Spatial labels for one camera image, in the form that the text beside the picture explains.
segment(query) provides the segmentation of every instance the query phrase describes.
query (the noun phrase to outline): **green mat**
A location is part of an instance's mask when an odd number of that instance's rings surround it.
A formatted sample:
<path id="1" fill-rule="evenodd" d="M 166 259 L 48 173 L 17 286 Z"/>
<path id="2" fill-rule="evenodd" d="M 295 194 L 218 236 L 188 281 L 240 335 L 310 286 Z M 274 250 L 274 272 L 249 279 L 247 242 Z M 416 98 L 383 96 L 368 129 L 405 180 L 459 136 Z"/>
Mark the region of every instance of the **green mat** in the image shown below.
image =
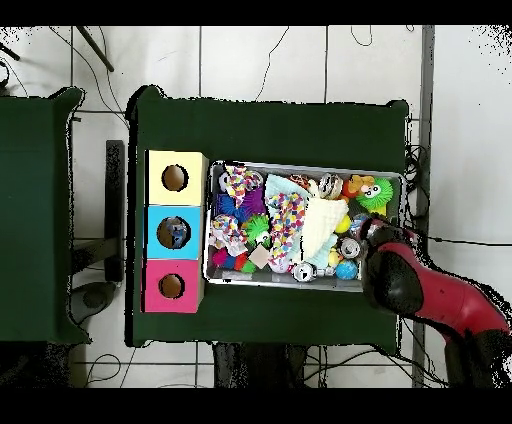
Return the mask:
<path id="1" fill-rule="evenodd" d="M 130 100 L 126 342 L 145 340 L 376 344 L 396 349 L 396 316 L 360 293 L 207 284 L 197 314 L 140 312 L 146 149 L 200 151 L 208 159 L 404 172 L 408 105 L 244 103 L 167 99 L 155 86 Z"/>
<path id="2" fill-rule="evenodd" d="M 0 97 L 0 340 L 83 343 L 67 313 L 67 123 L 82 91 Z"/>

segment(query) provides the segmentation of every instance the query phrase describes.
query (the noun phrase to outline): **colored cube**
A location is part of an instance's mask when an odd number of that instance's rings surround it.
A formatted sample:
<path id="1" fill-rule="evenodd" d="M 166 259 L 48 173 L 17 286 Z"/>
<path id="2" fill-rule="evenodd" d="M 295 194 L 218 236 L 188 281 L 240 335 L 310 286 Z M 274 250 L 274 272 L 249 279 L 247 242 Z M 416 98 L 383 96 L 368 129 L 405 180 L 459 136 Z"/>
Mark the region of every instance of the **colored cube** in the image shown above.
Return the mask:
<path id="1" fill-rule="evenodd" d="M 196 206 L 148 206 L 147 258 L 199 259 L 203 246 L 203 208 Z M 179 248 L 170 248 L 167 240 L 179 240 L 180 228 L 169 225 L 169 218 L 179 218 L 186 224 L 186 242 Z"/>
<path id="2" fill-rule="evenodd" d="M 204 293 L 200 260 L 149 259 L 144 277 L 142 312 L 197 312 Z"/>
<path id="3" fill-rule="evenodd" d="M 203 205 L 208 160 L 200 152 L 149 150 L 148 162 L 151 205 Z"/>

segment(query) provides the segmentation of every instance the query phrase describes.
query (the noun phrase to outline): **orange plush toy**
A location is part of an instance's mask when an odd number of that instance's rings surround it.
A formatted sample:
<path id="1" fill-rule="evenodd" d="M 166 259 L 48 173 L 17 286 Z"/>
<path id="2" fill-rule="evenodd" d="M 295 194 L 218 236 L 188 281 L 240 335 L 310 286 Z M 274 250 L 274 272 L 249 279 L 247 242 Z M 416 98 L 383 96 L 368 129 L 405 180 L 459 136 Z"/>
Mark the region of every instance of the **orange plush toy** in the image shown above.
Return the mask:
<path id="1" fill-rule="evenodd" d="M 370 176 L 352 175 L 349 180 L 343 182 L 341 196 L 338 199 L 344 199 L 348 203 L 349 199 L 355 198 L 361 192 L 362 186 L 372 186 L 374 182 L 374 178 Z"/>

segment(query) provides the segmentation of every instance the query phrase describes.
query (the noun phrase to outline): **pink block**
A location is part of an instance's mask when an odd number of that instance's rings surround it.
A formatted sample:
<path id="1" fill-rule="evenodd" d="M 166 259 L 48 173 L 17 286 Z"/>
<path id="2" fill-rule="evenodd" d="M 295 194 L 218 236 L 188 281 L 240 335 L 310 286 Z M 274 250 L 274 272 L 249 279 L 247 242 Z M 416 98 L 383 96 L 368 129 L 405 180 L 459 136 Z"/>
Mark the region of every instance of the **pink block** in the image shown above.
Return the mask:
<path id="1" fill-rule="evenodd" d="M 177 299 L 160 292 L 159 282 L 168 274 L 177 274 L 185 282 L 183 294 Z M 203 295 L 202 284 L 199 260 L 148 259 L 146 292 L 142 294 L 145 296 L 144 312 L 195 313 Z"/>

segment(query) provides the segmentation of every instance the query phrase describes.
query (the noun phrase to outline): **shape sorter box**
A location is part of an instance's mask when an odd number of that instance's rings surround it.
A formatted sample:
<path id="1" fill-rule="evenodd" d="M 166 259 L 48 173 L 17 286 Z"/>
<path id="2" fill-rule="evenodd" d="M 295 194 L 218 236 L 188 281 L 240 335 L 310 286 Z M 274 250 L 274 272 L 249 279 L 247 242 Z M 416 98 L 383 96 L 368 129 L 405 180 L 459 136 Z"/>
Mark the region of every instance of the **shape sorter box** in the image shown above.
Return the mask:
<path id="1" fill-rule="evenodd" d="M 149 150 L 147 153 L 150 205 L 204 204 L 208 160 L 201 152 Z M 180 177 L 183 186 L 178 183 Z"/>
<path id="2" fill-rule="evenodd" d="M 143 312 L 196 313 L 204 294 L 201 260 L 149 259 L 146 262 Z M 178 277 L 181 290 L 169 297 L 162 283 L 168 276 Z"/>
<path id="3" fill-rule="evenodd" d="M 203 251 L 203 212 L 197 206 L 148 206 L 147 259 L 199 259 Z M 190 238 L 178 249 L 169 249 L 160 243 L 157 232 L 167 218 L 185 221 Z"/>

